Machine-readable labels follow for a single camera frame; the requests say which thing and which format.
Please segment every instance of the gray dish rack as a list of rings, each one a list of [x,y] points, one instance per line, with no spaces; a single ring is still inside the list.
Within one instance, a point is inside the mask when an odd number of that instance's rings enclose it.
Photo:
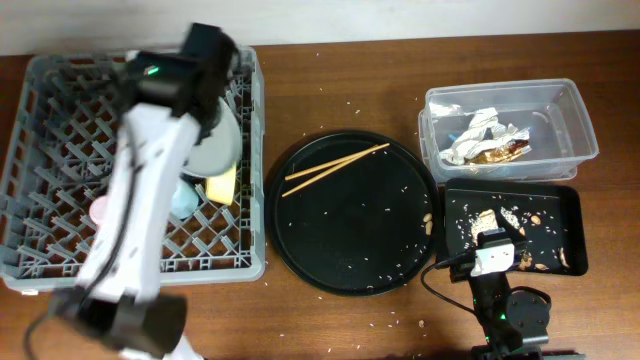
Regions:
[[[29,63],[0,184],[0,276],[13,290],[72,286],[91,249],[88,208],[108,185],[101,175],[115,154],[116,96],[85,90],[123,62],[89,54]],[[264,78],[252,48],[240,47],[240,62],[226,92],[243,140],[234,203],[211,202],[196,186],[198,210],[184,220],[171,215],[161,240],[162,285],[253,281],[264,272]]]

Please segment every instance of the black rectangular tray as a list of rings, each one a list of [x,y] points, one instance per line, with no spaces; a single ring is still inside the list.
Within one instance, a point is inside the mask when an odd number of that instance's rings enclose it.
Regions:
[[[469,219],[488,209],[493,209],[496,216],[500,217],[502,207],[517,216],[525,229],[526,252],[533,258],[533,264],[526,272],[572,276],[587,272],[589,263],[578,193],[567,186],[501,181],[452,179],[446,183],[446,244],[437,249],[438,261],[464,251],[466,243],[469,243],[467,246],[474,245]],[[537,215],[541,224],[533,226],[529,213]],[[564,249],[570,266],[568,269],[560,263],[560,248]],[[538,270],[535,264],[544,264],[548,270]],[[452,268],[452,279],[462,280],[462,274],[467,270]]]

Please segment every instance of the wooden table surface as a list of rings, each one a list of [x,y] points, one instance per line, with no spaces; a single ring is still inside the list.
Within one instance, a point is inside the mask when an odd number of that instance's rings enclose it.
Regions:
[[[545,349],[575,349],[590,359],[640,358],[640,276],[634,270],[640,259],[640,31],[257,50],[266,82],[265,175],[292,145],[339,129],[378,132],[419,154],[417,116],[429,88],[574,80],[600,146],[600,155],[580,165],[578,176],[566,183],[581,196],[590,269],[578,278],[512,274],[509,279],[512,286],[533,286],[552,296],[551,342]],[[27,61],[0,58],[4,151]],[[304,283],[272,246],[267,260],[264,276],[255,282],[166,289],[188,297],[186,333],[201,354],[443,359],[484,341],[472,316],[429,294],[417,278],[382,296],[346,298]],[[471,305],[468,285],[451,285],[446,271],[432,274],[431,282]],[[47,295],[24,297],[1,287],[1,359],[23,357],[22,334],[47,300]],[[419,320],[425,328],[418,327]],[[45,360],[116,358],[57,321],[39,329],[34,343]]]

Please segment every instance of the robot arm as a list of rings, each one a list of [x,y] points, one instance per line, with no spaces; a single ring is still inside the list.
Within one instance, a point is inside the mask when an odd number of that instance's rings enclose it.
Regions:
[[[55,291],[50,309],[125,358],[202,359],[183,336],[186,299],[159,293],[161,240],[192,147],[224,124],[231,132],[216,135],[240,148],[221,99],[236,52],[219,28],[195,24],[180,54],[137,52],[115,83],[122,126],[105,221],[76,286]]]

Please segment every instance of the wooden chopstick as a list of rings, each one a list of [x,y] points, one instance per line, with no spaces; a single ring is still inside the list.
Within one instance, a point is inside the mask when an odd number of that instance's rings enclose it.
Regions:
[[[295,178],[298,178],[298,177],[300,177],[300,176],[304,176],[304,175],[307,175],[307,174],[311,174],[312,172],[316,172],[316,171],[319,171],[319,170],[322,170],[322,169],[326,169],[326,168],[331,167],[331,166],[334,166],[334,165],[336,165],[336,164],[340,164],[341,162],[344,162],[344,161],[347,161],[347,160],[351,160],[351,159],[353,159],[353,158],[359,157],[360,155],[366,155],[366,154],[368,154],[368,153],[370,153],[370,152],[374,152],[374,151],[376,151],[376,150],[379,150],[379,149],[385,148],[385,147],[387,147],[387,146],[389,146],[389,143],[382,144],[382,145],[377,145],[377,146],[374,146],[374,147],[368,148],[367,150],[363,150],[363,151],[357,152],[357,153],[355,153],[355,154],[351,154],[351,155],[348,155],[348,156],[342,157],[342,158],[340,158],[340,159],[336,159],[336,160],[333,160],[333,161],[329,161],[329,162],[324,163],[324,164],[322,164],[322,165],[314,166],[314,167],[312,167],[312,168],[309,168],[309,169],[307,169],[307,170],[303,170],[303,171],[297,172],[297,173],[295,173],[295,174],[287,175],[287,176],[285,176],[285,177],[284,177],[284,179],[285,179],[286,181],[289,181],[289,180],[291,180],[291,179],[295,179]]]
[[[382,149],[383,147],[386,147],[386,146],[389,146],[389,144],[379,145],[379,146],[373,147],[373,148],[371,148],[369,150],[365,150],[365,151],[361,151],[360,153],[356,153],[356,154],[354,154],[354,155],[356,155],[355,157],[352,157],[351,159],[349,159],[347,161],[343,161],[342,163],[332,167],[331,169],[329,169],[327,171],[324,171],[324,172],[312,177],[311,179],[303,182],[302,184],[300,184],[300,185],[294,187],[293,189],[287,191],[286,193],[282,194],[282,197],[289,196],[289,195],[293,194],[294,192],[296,192],[296,191],[308,186],[309,184],[312,184],[312,183],[322,179],[323,177],[325,177],[325,176],[327,176],[327,175],[329,175],[329,174],[331,174],[331,173],[333,173],[333,172],[335,172],[337,170],[342,169],[343,167],[351,164],[352,162],[354,162],[354,161],[356,161],[356,160],[358,160],[360,158],[365,157],[367,154],[372,153],[374,151],[373,150],[374,148]]]

